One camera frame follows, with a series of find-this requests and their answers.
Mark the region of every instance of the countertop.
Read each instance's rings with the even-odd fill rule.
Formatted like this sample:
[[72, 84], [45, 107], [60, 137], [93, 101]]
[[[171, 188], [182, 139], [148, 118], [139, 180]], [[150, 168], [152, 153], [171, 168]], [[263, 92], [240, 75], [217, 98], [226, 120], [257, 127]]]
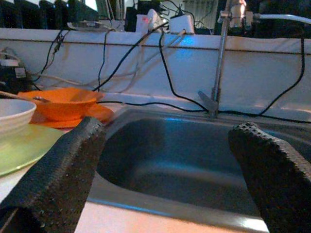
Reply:
[[[109, 105], [114, 112], [121, 105]], [[0, 178], [0, 202], [31, 166]], [[75, 233], [237, 233], [169, 217], [86, 202]]]

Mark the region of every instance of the green plate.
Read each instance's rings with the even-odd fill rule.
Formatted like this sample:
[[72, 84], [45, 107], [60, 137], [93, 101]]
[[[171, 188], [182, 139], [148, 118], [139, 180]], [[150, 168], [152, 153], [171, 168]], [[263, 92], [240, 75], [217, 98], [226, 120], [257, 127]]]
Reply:
[[27, 125], [19, 134], [0, 141], [0, 176], [39, 160], [64, 133], [37, 125]]

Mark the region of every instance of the stainless steel sink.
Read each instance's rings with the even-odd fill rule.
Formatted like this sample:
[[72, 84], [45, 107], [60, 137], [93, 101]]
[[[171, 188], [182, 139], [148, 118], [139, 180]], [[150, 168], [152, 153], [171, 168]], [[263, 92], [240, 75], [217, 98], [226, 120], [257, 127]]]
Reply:
[[88, 200], [267, 232], [227, 141], [228, 131], [246, 121], [256, 121], [302, 155], [311, 155], [310, 129], [297, 124], [129, 109], [107, 126], [108, 140]]

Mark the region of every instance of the faucet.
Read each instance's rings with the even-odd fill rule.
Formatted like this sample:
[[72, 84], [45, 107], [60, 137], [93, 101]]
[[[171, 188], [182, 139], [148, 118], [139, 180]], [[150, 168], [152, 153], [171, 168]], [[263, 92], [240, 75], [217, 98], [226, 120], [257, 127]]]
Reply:
[[225, 10], [220, 12], [219, 23], [223, 23], [220, 46], [218, 51], [218, 60], [216, 68], [216, 77], [214, 87], [212, 89], [211, 100], [217, 104], [215, 111], [210, 113], [211, 117], [216, 118], [219, 108], [220, 92], [221, 92], [221, 72], [224, 62], [225, 44], [230, 28], [241, 28], [245, 18], [246, 2], [245, 0], [227, 0]]

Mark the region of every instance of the orange plate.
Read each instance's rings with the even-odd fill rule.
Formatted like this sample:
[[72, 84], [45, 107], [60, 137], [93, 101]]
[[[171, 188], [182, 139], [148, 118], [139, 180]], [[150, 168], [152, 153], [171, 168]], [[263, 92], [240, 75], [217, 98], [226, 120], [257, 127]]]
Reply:
[[50, 102], [35, 101], [37, 111], [51, 121], [78, 120], [103, 94], [77, 88], [62, 88], [48, 91], [19, 92], [19, 96], [43, 97]]
[[[100, 104], [92, 105], [89, 110], [86, 112], [86, 117], [95, 117], [102, 122], [108, 121], [113, 115], [113, 112]], [[48, 119], [44, 119], [43, 121], [39, 119], [33, 118], [31, 124], [46, 126], [55, 129], [61, 128], [73, 128], [76, 127], [80, 122], [80, 119], [76, 120], [68, 120], [68, 121], [49, 121]]]

